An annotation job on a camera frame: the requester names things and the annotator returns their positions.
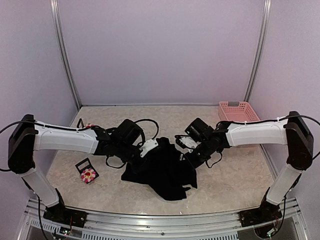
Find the pink plastic basket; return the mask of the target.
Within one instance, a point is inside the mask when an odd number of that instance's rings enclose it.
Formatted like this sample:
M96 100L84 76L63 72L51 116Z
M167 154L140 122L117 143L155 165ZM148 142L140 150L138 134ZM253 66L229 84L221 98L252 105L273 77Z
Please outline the pink plastic basket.
M246 101L220 101L218 116L221 121L257 122L258 115Z

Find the black t-shirt blue logo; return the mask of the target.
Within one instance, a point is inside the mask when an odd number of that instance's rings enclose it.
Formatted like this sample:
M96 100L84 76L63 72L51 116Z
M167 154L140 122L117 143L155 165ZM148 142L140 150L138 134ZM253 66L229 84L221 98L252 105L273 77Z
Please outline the black t-shirt blue logo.
M167 137L156 141L159 146L146 155L149 160L147 169L134 173L128 164L121 180L148 185L166 201L186 199L188 190L198 188L195 167L188 160L181 160L183 153Z

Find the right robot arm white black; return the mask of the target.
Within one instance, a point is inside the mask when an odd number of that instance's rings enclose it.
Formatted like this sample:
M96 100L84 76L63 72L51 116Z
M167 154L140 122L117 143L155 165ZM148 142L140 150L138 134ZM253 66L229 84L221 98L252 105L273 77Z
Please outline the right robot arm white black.
M185 158L192 167L207 164L214 153L222 154L233 147L261 145L264 154L277 168L276 178L266 190L258 207L239 212L242 227L249 227L284 219L280 204L299 182L304 171L311 167L314 154L314 136L305 120L312 118L291 111L288 115L258 121L221 120L215 127L196 118L176 135L176 143L188 149Z

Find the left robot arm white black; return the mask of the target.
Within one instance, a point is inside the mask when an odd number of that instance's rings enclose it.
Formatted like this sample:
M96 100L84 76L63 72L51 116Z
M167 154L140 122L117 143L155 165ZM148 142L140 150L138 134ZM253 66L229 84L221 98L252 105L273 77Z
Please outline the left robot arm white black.
M125 119L109 129L97 125L83 128L49 125L36 121L32 114L11 124L15 126L8 140L8 167L20 175L26 186L45 206L43 217L70 227L83 228L87 212L66 207L60 192L54 188L34 161L35 151L81 152L94 156L118 157L123 163L140 166L145 134L135 122Z

